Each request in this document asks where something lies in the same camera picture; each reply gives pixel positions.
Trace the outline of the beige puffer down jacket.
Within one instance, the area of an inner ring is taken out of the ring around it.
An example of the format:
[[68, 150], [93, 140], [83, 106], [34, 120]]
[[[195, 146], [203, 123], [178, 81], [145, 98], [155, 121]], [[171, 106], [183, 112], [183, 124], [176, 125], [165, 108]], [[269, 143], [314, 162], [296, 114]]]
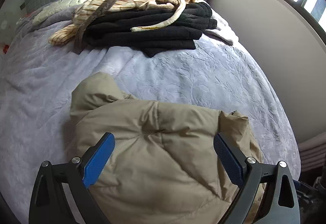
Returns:
[[106, 132], [116, 146], [90, 192], [111, 223], [217, 223], [237, 194], [213, 148], [218, 132], [262, 162], [249, 119], [188, 104], [139, 100], [109, 74], [72, 92], [77, 153]]

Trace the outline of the lavender embossed bed blanket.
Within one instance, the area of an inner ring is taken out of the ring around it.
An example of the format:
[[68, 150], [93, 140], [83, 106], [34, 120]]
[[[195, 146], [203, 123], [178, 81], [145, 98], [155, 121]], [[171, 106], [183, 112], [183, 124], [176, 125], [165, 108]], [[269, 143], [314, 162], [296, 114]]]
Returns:
[[110, 74], [139, 99], [239, 111], [249, 118], [265, 162], [286, 161], [298, 179], [300, 157], [290, 122], [268, 78], [239, 42], [202, 35], [194, 50], [152, 58], [119, 46], [77, 54], [73, 43], [48, 42], [70, 24], [71, 13], [66, 9], [37, 26], [32, 17], [24, 18], [1, 64], [1, 194], [19, 222], [28, 222], [41, 162], [62, 163], [76, 154], [71, 94], [96, 72]]

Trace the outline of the red small box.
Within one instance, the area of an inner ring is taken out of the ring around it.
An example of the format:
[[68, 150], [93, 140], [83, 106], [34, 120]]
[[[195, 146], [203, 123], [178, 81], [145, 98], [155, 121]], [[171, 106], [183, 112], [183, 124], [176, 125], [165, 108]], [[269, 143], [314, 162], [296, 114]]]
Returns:
[[5, 45], [3, 48], [3, 52], [6, 54], [9, 49], [9, 45]]

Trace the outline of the white round desk fan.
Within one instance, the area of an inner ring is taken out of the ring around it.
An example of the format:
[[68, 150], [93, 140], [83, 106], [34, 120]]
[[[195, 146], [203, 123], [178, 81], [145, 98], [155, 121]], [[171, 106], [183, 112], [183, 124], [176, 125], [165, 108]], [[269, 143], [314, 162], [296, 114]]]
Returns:
[[1, 22], [0, 30], [1, 30], [2, 32], [6, 32], [6, 31], [9, 30], [10, 28], [11, 28], [11, 26], [10, 26], [10, 24], [8, 23], [7, 20], [3, 20], [3, 21]]

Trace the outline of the black folded fleece garment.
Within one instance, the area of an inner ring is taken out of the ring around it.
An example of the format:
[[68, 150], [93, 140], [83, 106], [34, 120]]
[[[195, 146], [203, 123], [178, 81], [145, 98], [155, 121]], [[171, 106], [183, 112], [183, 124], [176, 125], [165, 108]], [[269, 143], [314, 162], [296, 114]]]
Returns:
[[148, 57], [170, 50], [194, 50], [194, 41], [206, 29], [215, 29], [210, 6], [204, 2], [187, 4], [180, 17], [164, 28], [133, 32], [138, 26], [163, 22], [173, 15], [170, 9], [148, 9], [108, 13], [96, 18], [83, 33], [83, 42], [93, 47], [128, 46]]

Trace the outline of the pale green folded garment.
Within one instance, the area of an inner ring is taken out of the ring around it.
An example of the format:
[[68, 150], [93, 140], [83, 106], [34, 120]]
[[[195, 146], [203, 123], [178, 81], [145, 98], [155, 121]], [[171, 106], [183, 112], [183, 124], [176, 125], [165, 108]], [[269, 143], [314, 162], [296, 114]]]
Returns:
[[63, 11], [69, 7], [80, 5], [86, 1], [87, 0], [58, 0], [53, 2], [44, 7], [42, 11], [34, 17], [32, 25], [38, 25], [58, 12]]

